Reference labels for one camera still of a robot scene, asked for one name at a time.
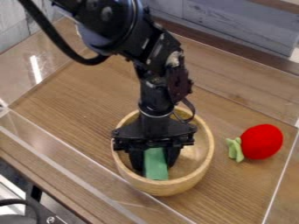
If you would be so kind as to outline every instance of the green object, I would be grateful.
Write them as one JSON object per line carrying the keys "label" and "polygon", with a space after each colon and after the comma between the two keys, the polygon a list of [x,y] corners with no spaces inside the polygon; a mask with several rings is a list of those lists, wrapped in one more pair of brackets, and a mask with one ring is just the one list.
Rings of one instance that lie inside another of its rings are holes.
{"label": "green object", "polygon": [[238,163],[244,160],[240,144],[242,140],[239,137],[235,140],[227,138],[228,157],[236,159]]}
{"label": "green object", "polygon": [[152,180],[168,179],[164,148],[151,148],[144,151],[144,177]]}

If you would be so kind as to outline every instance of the toy strawberry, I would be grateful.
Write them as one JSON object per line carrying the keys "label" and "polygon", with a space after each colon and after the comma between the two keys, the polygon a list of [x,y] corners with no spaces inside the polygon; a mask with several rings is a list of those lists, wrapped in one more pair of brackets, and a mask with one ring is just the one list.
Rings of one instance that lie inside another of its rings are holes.
{"label": "toy strawberry", "polygon": [[262,124],[246,130],[235,140],[227,138],[228,157],[242,162],[244,158],[266,159],[282,148],[284,141],[280,129],[271,124]]}

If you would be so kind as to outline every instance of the wooden bowl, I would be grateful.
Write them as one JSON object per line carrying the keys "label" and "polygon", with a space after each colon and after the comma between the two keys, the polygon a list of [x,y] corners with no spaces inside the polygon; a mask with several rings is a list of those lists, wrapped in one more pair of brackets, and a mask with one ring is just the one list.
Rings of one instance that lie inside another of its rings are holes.
{"label": "wooden bowl", "polygon": [[[184,108],[178,108],[176,113],[180,117],[188,117],[191,115],[190,111]],[[120,128],[130,124],[138,116],[139,111],[132,112],[116,127]],[[120,175],[136,189],[154,196],[171,196],[190,190],[199,183],[210,168],[214,154],[214,137],[211,130],[206,122],[198,116],[194,117],[192,123],[199,127],[199,131],[194,135],[195,145],[186,146],[182,149],[178,161],[168,171],[168,180],[151,180],[139,176],[130,163],[128,154],[123,151],[114,151],[112,149]]]}

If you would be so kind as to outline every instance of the green block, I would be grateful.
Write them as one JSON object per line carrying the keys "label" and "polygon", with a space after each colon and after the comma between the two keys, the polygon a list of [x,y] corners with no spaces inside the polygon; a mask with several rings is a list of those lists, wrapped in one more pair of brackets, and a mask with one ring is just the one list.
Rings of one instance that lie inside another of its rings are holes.
{"label": "green block", "polygon": [[144,151],[144,177],[152,180],[168,179],[163,148],[151,148]]}

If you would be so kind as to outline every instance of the bowl rim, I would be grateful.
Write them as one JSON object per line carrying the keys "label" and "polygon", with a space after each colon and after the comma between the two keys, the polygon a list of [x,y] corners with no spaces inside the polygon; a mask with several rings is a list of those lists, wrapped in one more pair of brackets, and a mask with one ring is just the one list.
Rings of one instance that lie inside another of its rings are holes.
{"label": "bowl rim", "polygon": [[[186,109],[186,108],[180,108],[176,107],[176,110],[180,110],[182,112],[184,112],[186,114],[191,114],[191,112]],[[120,121],[120,123],[118,124],[116,128],[120,128],[124,123],[127,122],[127,119],[132,116],[135,116],[139,113],[139,110],[135,110],[134,112],[131,112],[124,119]],[[208,142],[210,142],[210,148],[208,148],[208,154],[207,157],[204,158],[204,161],[202,163],[202,165],[196,168],[196,170],[194,172],[191,172],[188,175],[186,175],[184,177],[180,178],[175,178],[175,179],[168,179],[168,180],[152,180],[148,178],[144,178],[142,176],[139,176],[134,171],[131,171],[126,164],[123,163],[120,156],[118,154],[118,151],[114,150],[114,139],[111,139],[111,149],[112,149],[112,156],[114,159],[116,161],[116,166],[118,168],[122,169],[122,171],[126,172],[126,174],[135,180],[138,180],[139,182],[151,184],[151,185],[158,185],[158,186],[168,186],[168,185],[175,185],[179,184],[190,179],[194,179],[196,176],[199,176],[208,168],[210,164],[211,164],[211,159],[212,159],[212,155],[214,155],[214,147],[215,147],[215,142],[214,142],[214,135],[211,133],[211,129],[207,125],[207,123],[203,121],[203,119],[195,115],[194,119],[198,121],[198,123],[200,124],[200,126],[204,128],[204,131],[207,133],[208,136]]]}

